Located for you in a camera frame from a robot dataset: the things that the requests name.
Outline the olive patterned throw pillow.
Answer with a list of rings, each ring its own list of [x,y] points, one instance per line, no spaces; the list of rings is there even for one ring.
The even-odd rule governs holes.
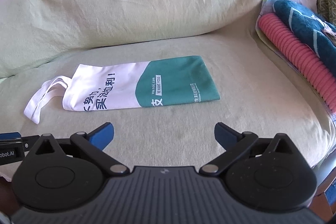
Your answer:
[[[325,20],[335,25],[336,0],[317,0],[317,11]]]

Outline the white and green tote bag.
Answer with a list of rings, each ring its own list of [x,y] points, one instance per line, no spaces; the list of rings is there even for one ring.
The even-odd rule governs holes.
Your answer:
[[[24,114],[38,124],[42,108],[62,97],[68,111],[161,107],[219,100],[215,83],[200,56],[96,67],[80,64],[72,77],[43,83]]]

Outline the pink ribbed folded blanket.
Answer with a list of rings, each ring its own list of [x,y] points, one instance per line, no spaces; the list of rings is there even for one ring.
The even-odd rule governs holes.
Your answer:
[[[302,43],[274,13],[263,15],[258,26],[335,113],[335,77],[313,50]]]

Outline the dark blue patterned blanket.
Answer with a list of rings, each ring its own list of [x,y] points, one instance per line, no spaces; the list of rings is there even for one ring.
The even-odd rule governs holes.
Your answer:
[[[322,20],[307,7],[292,1],[276,1],[273,11],[335,75],[335,26]]]

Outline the pale green sofa back cushion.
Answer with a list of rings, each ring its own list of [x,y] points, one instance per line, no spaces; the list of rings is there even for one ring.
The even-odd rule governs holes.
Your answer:
[[[1,77],[72,51],[183,38],[230,24],[261,0],[8,0]]]

